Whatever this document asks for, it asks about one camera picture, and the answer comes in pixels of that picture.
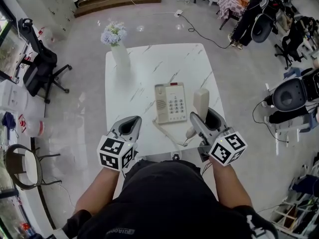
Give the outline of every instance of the white marble table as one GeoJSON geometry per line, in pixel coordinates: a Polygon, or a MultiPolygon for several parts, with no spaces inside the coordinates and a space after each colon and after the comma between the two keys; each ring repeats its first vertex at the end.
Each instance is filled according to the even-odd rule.
{"type": "Polygon", "coordinates": [[[195,136],[187,147],[173,144],[152,123],[156,118],[155,84],[183,82],[188,119],[185,122],[164,124],[178,141],[185,141],[191,127],[189,114],[196,111],[193,93],[206,88],[210,92],[209,106],[224,117],[215,77],[204,46],[200,43],[162,44],[129,48],[131,70],[123,74],[116,69],[112,52],[106,54],[105,98],[107,128],[128,116],[142,117],[137,141],[139,156],[155,155],[196,148],[201,142],[195,136]]]}

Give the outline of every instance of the bottle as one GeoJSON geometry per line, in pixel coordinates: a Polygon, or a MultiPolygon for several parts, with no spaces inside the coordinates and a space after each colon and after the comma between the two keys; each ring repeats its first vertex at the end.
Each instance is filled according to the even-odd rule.
{"type": "Polygon", "coordinates": [[[21,126],[21,132],[30,137],[49,139],[52,135],[53,127],[47,119],[25,118],[23,115],[20,115],[18,120],[21,126]]]}

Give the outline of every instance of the flower vase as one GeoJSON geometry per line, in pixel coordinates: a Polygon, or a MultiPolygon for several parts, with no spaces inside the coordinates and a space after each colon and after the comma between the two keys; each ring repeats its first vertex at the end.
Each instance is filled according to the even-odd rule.
{"type": "Polygon", "coordinates": [[[125,71],[130,69],[130,58],[128,51],[122,41],[111,45],[112,55],[117,65],[117,70],[125,71]]]}

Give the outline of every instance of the white tile floor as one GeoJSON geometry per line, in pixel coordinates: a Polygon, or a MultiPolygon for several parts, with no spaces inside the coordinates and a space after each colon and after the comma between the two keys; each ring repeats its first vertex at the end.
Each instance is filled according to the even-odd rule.
{"type": "MultiPolygon", "coordinates": [[[[274,44],[279,43],[276,36],[271,34],[262,44],[252,42],[242,51],[233,47],[220,49],[196,33],[188,32],[190,26],[183,18],[175,18],[172,13],[152,15],[177,9],[183,10],[183,15],[202,35],[222,46],[228,44],[227,34],[236,22],[230,20],[220,31],[221,20],[216,15],[218,6],[208,7],[202,0],[197,0],[197,4],[162,0],[160,4],[130,5],[92,13],[76,19],[67,40],[56,44],[54,51],[58,55],[58,65],[73,66],[73,70],[67,71],[60,79],[70,93],[65,94],[53,87],[46,116],[55,123],[55,133],[50,140],[41,141],[39,145],[43,152],[61,153],[60,157],[43,160],[44,178],[47,181],[53,180],[50,176],[61,179],[73,205],[101,169],[96,147],[101,135],[107,132],[104,77],[105,54],[110,47],[101,43],[100,36],[108,18],[125,23],[128,36],[124,44],[127,48],[164,43],[204,45],[226,121],[240,131],[249,145],[233,166],[257,211],[279,204],[287,194],[293,175],[319,150],[316,129],[303,134],[298,144],[292,133],[290,146],[281,145],[277,156],[275,140],[267,128],[252,119],[253,108],[267,94],[265,83],[276,84],[283,78],[284,62],[274,57],[274,44]],[[137,27],[141,25],[144,31],[139,32],[137,27]]],[[[310,60],[302,64],[304,68],[309,66],[310,60]]],[[[261,120],[267,113],[270,111],[258,108],[256,119],[261,120]]],[[[152,159],[160,161],[169,159],[169,156],[159,155],[152,159]]],[[[203,167],[194,151],[185,152],[183,159],[203,167]]],[[[204,174],[204,179],[215,192],[211,169],[204,174]]],[[[116,195],[121,190],[122,181],[121,178],[116,195]]],[[[63,226],[73,212],[66,191],[58,185],[44,186],[43,191],[53,221],[57,227],[63,226]]],[[[267,217],[270,211],[261,214],[267,217]]]]}

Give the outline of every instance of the person's hand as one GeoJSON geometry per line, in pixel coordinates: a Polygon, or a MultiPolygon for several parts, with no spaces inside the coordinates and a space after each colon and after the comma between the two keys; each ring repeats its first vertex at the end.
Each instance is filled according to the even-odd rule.
{"type": "Polygon", "coordinates": [[[213,165],[214,171],[217,171],[217,172],[227,170],[230,167],[230,165],[223,166],[222,164],[220,164],[216,159],[214,159],[211,156],[209,156],[209,161],[213,165]]]}

